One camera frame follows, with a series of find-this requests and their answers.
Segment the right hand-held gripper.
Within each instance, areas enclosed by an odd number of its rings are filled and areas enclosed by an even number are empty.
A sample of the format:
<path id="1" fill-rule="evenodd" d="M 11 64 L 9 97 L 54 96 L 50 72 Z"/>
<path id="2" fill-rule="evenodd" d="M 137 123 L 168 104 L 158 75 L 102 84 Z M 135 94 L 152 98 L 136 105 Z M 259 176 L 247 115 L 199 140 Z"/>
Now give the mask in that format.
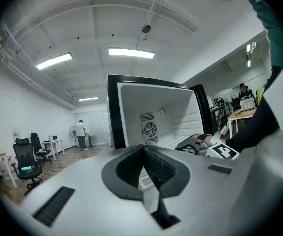
<path id="1" fill-rule="evenodd" d="M 224 143 L 224 138 L 222 134 L 195 134 L 192 135 L 191 138 L 186 138 L 180 142 L 175 147 L 175 150 L 183 151 L 184 149 L 189 149 L 193 150 L 194 154 L 199 154 L 201 142 L 207 149 L 206 157 L 237 160 L 240 153 Z"/>

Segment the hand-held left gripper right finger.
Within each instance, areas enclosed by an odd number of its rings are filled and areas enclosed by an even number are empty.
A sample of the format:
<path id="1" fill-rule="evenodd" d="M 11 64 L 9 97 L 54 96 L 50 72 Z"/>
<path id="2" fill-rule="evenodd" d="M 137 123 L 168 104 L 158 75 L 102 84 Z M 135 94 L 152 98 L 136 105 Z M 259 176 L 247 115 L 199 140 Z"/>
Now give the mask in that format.
<path id="1" fill-rule="evenodd" d="M 146 236 L 226 236 L 226 188 L 236 161 L 145 147 L 145 167 L 159 190 L 157 222 Z"/>

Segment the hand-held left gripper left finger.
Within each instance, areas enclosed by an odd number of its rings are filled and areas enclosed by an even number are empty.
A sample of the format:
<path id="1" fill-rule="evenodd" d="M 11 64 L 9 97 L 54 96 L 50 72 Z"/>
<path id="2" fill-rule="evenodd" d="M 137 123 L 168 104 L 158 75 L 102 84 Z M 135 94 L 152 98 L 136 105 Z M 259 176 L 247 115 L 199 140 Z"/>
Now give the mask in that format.
<path id="1" fill-rule="evenodd" d="M 31 191 L 20 206 L 7 202 L 7 211 L 33 236 L 156 236 L 161 226 L 141 201 L 124 200 L 103 183 L 104 165 L 122 151 L 101 153 L 73 163 Z M 51 226 L 34 216 L 61 188 L 73 189 Z"/>

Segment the person's right forearm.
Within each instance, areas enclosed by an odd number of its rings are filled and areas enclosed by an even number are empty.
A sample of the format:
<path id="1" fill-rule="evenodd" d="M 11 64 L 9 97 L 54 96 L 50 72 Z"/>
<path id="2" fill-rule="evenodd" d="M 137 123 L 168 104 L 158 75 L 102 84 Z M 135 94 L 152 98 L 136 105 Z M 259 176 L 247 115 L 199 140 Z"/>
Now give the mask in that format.
<path id="1" fill-rule="evenodd" d="M 254 115 L 242 131 L 226 140 L 226 144 L 237 152 L 242 152 L 246 148 L 256 146 L 266 136 L 274 133 L 277 128 L 276 117 L 263 97 Z"/>

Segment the black mini fridge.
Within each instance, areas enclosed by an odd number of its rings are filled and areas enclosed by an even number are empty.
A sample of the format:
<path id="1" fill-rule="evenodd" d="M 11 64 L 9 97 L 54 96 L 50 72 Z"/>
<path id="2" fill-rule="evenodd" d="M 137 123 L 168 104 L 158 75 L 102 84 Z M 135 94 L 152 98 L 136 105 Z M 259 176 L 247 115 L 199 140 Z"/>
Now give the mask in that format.
<path id="1" fill-rule="evenodd" d="M 114 149 L 174 141 L 202 134 L 193 86 L 128 76 L 108 75 L 108 117 Z"/>

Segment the black metal railing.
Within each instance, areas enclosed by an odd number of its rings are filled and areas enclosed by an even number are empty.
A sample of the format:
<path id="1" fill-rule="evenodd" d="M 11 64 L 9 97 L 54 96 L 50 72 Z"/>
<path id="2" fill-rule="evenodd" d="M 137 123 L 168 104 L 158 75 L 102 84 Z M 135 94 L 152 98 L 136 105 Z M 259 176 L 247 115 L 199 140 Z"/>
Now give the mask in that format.
<path id="1" fill-rule="evenodd" d="M 225 127 L 228 127 L 228 117 L 232 113 L 231 103 L 213 108 L 210 113 L 213 132 L 221 132 Z"/>

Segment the small wooden standing desk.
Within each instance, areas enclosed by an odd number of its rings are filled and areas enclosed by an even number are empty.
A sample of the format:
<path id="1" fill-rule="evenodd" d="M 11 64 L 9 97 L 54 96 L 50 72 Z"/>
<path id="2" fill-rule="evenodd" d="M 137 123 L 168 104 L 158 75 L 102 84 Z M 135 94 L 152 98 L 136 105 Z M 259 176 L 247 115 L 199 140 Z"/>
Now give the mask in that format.
<path id="1" fill-rule="evenodd" d="M 92 148 L 93 144 L 92 144 L 92 138 L 95 136 L 95 134 L 85 134 L 86 140 L 88 141 L 88 148 Z"/>

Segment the black standing fan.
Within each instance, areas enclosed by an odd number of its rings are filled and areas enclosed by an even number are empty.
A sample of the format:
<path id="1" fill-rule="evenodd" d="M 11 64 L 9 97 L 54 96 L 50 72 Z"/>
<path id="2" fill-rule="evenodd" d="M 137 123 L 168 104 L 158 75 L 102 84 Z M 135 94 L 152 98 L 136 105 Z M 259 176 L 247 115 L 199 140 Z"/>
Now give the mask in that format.
<path id="1" fill-rule="evenodd" d="M 70 127 L 69 129 L 69 135 L 73 138 L 74 142 L 75 142 L 75 145 L 74 147 L 75 148 L 78 148 L 78 141 L 77 141 L 77 133 L 76 133 L 76 126 L 72 126 Z"/>

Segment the wooden table with white legs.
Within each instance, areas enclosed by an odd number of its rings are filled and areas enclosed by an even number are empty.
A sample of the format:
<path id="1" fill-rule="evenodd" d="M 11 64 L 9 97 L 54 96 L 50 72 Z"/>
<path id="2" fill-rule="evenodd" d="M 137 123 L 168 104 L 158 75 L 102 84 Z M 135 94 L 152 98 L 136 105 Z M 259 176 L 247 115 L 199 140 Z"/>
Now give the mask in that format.
<path id="1" fill-rule="evenodd" d="M 229 127 L 229 136 L 230 138 L 233 137 L 234 135 L 234 130 L 233 128 L 235 127 L 235 133 L 238 133 L 238 121 L 241 119 L 246 119 L 246 118 L 251 118 L 257 108 L 250 109 L 250 110 L 245 110 L 245 111 L 240 111 L 238 112 L 233 112 L 228 116 L 228 127 Z"/>

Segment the black mesh office chair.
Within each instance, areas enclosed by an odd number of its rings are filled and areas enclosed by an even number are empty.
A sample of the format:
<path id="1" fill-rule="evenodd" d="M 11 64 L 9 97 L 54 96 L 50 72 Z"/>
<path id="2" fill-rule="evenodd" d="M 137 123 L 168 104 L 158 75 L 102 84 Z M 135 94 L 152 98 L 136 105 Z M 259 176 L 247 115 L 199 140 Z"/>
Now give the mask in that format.
<path id="1" fill-rule="evenodd" d="M 35 160 L 33 145 L 28 138 L 17 138 L 13 144 L 13 149 L 17 158 L 17 162 L 13 163 L 12 166 L 18 179 L 22 182 L 31 180 L 31 183 L 27 183 L 26 185 L 27 191 L 24 193 L 26 196 L 43 182 L 43 180 L 39 178 L 39 176 L 42 174 L 42 165 Z M 21 171 L 21 168 L 26 166 L 35 166 L 35 168 L 33 171 L 29 172 Z"/>
<path id="2" fill-rule="evenodd" d="M 52 164 L 52 160 L 48 158 L 48 155 L 51 151 L 43 149 L 37 133 L 31 133 L 30 141 L 34 148 L 34 154 L 37 157 L 38 161 L 42 164 L 42 166 L 44 166 L 45 161 L 48 161 L 50 164 Z"/>

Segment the white laptop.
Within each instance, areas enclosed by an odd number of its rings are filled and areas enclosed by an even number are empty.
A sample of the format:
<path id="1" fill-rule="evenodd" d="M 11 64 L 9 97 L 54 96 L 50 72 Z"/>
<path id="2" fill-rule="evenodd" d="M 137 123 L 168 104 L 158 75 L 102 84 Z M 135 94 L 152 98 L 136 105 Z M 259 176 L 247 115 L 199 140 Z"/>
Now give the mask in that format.
<path id="1" fill-rule="evenodd" d="M 247 111 L 256 108 L 254 98 L 241 100 L 240 107 L 242 111 Z"/>

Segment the group of clear water jugs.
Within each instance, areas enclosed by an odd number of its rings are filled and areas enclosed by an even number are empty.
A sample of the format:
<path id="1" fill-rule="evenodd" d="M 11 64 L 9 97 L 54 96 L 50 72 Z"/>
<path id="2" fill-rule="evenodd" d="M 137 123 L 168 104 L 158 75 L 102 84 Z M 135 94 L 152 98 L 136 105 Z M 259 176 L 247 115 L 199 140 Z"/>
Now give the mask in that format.
<path id="1" fill-rule="evenodd" d="M 5 180 L 10 180 L 10 176 L 12 176 L 14 180 L 18 179 L 12 166 L 13 163 L 16 163 L 13 156 L 6 156 L 0 159 L 1 174 Z"/>

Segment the person's green printed shirt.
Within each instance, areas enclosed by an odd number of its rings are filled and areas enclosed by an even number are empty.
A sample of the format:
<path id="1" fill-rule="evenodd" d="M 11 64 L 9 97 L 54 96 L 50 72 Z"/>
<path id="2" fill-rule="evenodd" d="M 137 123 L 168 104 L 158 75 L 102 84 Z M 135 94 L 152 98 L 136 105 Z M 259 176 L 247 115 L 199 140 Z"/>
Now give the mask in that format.
<path id="1" fill-rule="evenodd" d="M 270 44 L 271 76 L 263 97 L 283 130 L 283 23 L 265 0 L 248 0 L 262 22 Z"/>

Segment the white wall dispenser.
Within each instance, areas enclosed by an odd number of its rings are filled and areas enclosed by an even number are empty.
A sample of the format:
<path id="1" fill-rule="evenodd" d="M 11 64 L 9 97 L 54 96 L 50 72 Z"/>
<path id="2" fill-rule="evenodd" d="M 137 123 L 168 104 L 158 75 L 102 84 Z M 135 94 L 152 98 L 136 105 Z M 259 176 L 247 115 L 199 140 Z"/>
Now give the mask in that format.
<path id="1" fill-rule="evenodd" d="M 12 128 L 12 139 L 13 139 L 13 143 L 15 143 L 16 139 L 20 139 L 21 138 L 21 129 L 20 126 L 14 126 Z"/>

